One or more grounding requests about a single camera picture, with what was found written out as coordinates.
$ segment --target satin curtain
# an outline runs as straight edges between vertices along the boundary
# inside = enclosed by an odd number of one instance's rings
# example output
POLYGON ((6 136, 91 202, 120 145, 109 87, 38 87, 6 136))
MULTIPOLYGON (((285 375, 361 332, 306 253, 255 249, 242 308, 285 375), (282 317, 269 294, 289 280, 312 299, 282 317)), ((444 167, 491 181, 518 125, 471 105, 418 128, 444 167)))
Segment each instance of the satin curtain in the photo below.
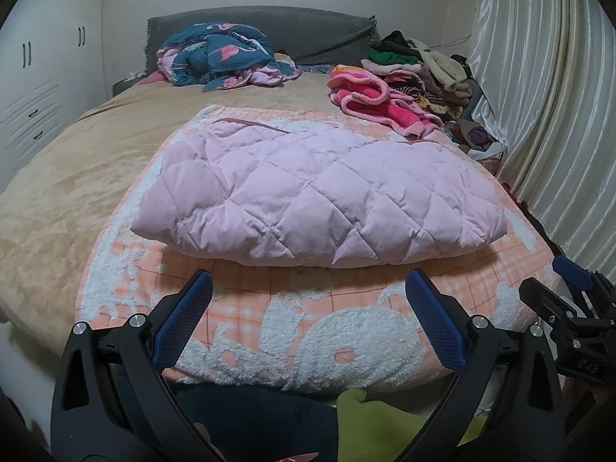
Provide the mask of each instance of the satin curtain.
POLYGON ((474 118, 503 141, 499 173, 549 237, 616 281, 616 31, 597 0, 482 0, 469 64, 474 118))

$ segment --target diamond quilted pattern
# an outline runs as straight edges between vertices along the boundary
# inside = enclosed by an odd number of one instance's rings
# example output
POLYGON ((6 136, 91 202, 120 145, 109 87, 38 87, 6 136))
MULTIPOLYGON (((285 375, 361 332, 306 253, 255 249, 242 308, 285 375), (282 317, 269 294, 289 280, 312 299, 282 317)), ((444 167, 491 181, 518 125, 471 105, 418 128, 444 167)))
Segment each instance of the diamond quilted pattern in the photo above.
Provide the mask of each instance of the diamond quilted pattern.
POLYGON ((196 257, 347 268, 468 253, 506 220, 439 144, 221 121, 165 149, 132 229, 196 257))

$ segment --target white wardrobe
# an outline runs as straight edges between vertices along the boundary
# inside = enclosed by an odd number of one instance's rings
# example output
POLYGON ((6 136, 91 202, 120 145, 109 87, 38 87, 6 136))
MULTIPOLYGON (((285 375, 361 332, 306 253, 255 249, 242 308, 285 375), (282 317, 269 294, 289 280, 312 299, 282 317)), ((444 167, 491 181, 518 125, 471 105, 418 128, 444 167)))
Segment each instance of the white wardrobe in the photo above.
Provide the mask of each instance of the white wardrobe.
POLYGON ((0 29, 0 192, 107 100, 101 9, 102 0, 19 0, 0 29))

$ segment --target gray headboard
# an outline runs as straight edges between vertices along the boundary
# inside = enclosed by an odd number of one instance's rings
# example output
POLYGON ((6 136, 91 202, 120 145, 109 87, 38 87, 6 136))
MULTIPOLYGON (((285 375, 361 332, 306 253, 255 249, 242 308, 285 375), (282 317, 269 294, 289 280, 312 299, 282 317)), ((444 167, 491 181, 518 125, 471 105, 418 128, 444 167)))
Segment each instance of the gray headboard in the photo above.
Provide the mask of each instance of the gray headboard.
POLYGON ((300 7, 222 7, 148 20, 146 69, 156 70, 156 51, 170 35, 198 22, 238 22, 263 31, 272 48, 285 50, 297 64, 359 66, 377 27, 375 17, 300 7))

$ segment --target bolt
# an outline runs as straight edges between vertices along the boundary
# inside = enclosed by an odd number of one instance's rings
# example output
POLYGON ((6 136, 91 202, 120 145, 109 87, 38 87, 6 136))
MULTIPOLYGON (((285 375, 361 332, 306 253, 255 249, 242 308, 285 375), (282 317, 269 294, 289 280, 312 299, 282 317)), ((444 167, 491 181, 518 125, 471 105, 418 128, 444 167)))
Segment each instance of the bolt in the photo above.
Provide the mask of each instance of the bolt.
POLYGON ((472 324, 475 328, 486 328, 488 326, 488 320, 483 316, 473 316, 472 324))
POLYGON ((135 328, 139 328, 146 322, 146 317, 143 314, 135 314, 131 316, 129 323, 135 328))
POLYGON ((541 329, 540 326, 531 325, 531 333, 535 337, 541 337, 543 335, 543 330, 541 329))
POLYGON ((80 321, 73 327, 73 333, 75 335, 81 335, 85 332, 85 330, 87 330, 87 324, 85 324, 83 321, 80 321))

